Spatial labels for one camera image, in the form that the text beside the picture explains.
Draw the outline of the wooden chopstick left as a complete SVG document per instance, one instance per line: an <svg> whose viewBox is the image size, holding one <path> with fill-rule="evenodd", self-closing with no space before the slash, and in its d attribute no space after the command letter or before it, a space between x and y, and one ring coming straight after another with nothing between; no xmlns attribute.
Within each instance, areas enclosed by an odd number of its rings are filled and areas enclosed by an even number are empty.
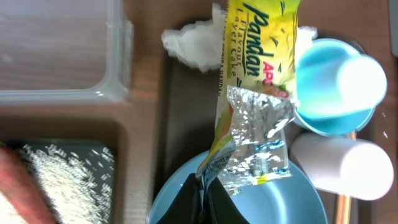
<svg viewBox="0 0 398 224"><path fill-rule="evenodd" d="M345 212L346 208L346 197L344 195L338 195L336 198L336 205L335 205L335 217L334 217L334 224L345 224Z"/></svg>

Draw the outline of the white pink cup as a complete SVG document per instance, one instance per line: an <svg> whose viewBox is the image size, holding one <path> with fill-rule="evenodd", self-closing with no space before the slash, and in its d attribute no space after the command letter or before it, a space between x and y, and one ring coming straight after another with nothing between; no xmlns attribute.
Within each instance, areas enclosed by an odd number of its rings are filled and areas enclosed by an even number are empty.
<svg viewBox="0 0 398 224"><path fill-rule="evenodd" d="M383 148L362 139L306 133L290 147L290 159L314 187L361 200L377 200L392 187L394 169Z"/></svg>

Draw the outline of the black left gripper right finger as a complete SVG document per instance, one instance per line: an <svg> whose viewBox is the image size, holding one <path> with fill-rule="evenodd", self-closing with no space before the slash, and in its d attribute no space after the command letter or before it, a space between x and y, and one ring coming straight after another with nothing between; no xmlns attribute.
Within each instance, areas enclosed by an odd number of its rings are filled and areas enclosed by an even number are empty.
<svg viewBox="0 0 398 224"><path fill-rule="evenodd" d="M206 193L206 222L209 224L249 224L218 178L212 181Z"/></svg>

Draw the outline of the light blue cup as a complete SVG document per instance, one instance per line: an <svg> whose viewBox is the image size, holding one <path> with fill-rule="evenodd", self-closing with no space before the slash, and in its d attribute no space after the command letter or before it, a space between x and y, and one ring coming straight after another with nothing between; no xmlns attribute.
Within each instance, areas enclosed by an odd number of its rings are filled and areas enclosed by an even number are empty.
<svg viewBox="0 0 398 224"><path fill-rule="evenodd" d="M306 53L298 61L298 113L328 119L378 105L387 91L380 63L365 54Z"/></svg>

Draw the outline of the light blue bowl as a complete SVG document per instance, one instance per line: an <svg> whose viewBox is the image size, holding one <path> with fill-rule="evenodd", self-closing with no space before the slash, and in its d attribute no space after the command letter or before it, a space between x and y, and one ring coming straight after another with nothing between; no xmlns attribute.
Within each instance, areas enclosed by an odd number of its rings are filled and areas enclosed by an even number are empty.
<svg viewBox="0 0 398 224"><path fill-rule="evenodd" d="M313 41L311 48L301 56L298 62L306 66L356 54L367 55L368 53L355 40L319 38ZM372 108L322 120L309 119L296 113L294 123L322 136L341 136L365 128L372 119L374 111L375 109Z"/></svg>

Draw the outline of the black plastic tray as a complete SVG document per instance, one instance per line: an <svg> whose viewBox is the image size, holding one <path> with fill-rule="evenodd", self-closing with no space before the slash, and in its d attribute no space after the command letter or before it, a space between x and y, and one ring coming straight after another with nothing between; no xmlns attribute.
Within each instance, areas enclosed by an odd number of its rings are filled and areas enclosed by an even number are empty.
<svg viewBox="0 0 398 224"><path fill-rule="evenodd" d="M1 142L21 158L59 223L122 223L118 135L109 120L1 119Z"/></svg>

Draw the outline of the wooden chopstick right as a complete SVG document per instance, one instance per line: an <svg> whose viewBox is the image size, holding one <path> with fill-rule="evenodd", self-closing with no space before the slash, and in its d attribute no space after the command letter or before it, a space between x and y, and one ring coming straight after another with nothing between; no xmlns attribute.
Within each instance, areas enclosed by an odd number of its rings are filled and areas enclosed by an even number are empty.
<svg viewBox="0 0 398 224"><path fill-rule="evenodd" d="M345 208L345 212L346 212L346 216L345 216L345 224L349 224L349 219L350 219L350 213L351 213L351 197L344 195L346 197L346 208Z"/></svg>

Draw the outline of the crumpled white tissue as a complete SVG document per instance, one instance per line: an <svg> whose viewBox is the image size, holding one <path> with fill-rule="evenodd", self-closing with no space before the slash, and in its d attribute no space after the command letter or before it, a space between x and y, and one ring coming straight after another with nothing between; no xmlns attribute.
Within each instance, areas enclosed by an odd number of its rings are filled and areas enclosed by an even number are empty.
<svg viewBox="0 0 398 224"><path fill-rule="evenodd" d="M196 21L180 30L165 30L162 42L171 57L205 73L221 65L221 38L219 28L224 24L226 11L219 4L212 6L212 19Z"/></svg>

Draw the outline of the grey dishwasher rack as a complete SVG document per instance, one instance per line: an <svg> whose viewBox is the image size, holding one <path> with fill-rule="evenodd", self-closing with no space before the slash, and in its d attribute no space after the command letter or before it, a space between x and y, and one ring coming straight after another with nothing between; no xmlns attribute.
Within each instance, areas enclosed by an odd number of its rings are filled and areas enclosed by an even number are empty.
<svg viewBox="0 0 398 224"><path fill-rule="evenodd" d="M398 0L388 0L391 52L397 58L398 42Z"/></svg>

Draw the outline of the yellow pandan cake wrapper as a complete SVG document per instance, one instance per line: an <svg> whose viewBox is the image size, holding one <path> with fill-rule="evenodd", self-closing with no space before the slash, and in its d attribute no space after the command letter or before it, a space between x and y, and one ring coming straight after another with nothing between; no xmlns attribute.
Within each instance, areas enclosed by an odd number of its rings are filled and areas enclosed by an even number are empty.
<svg viewBox="0 0 398 224"><path fill-rule="evenodd" d="M234 195L290 177L283 128L298 101L295 43L299 0L228 3L215 138L196 176L201 191L218 179Z"/></svg>

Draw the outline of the clear plastic container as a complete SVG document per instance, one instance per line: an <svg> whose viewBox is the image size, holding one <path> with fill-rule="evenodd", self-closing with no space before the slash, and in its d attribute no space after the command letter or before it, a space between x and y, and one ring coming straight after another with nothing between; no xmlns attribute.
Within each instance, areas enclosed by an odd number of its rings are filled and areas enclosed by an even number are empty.
<svg viewBox="0 0 398 224"><path fill-rule="evenodd" d="M122 0L2 0L1 103L122 101L133 30Z"/></svg>

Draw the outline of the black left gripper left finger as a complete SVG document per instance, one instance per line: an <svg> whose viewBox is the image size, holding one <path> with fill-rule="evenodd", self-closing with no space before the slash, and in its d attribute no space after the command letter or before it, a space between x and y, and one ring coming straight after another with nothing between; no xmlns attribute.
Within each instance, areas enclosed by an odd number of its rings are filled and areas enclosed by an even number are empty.
<svg viewBox="0 0 398 224"><path fill-rule="evenodd" d="M199 180L190 174L157 224L199 224L201 210Z"/></svg>

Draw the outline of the wooden chopstick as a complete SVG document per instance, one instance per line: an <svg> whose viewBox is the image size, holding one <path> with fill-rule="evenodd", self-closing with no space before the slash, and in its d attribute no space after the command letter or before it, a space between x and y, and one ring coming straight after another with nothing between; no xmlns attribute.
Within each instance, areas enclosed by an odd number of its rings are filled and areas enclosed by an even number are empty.
<svg viewBox="0 0 398 224"><path fill-rule="evenodd" d="M351 197L344 195L346 197L346 208L345 208L345 212L346 212L346 216L345 216L345 224L349 224L349 219L350 219L350 213L351 213Z"/></svg>
<svg viewBox="0 0 398 224"><path fill-rule="evenodd" d="M338 195L336 198L336 205L335 205L335 217L334 217L334 224L345 224L345 212L346 208L346 197L344 195Z"/></svg>

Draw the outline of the pile of white rice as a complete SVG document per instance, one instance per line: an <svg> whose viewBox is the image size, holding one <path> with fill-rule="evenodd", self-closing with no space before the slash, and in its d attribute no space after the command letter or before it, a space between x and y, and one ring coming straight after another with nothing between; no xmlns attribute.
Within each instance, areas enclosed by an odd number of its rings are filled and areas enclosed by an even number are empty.
<svg viewBox="0 0 398 224"><path fill-rule="evenodd" d="M111 223L115 161L107 147L2 145L21 160L56 223ZM1 223L27 223L2 193Z"/></svg>

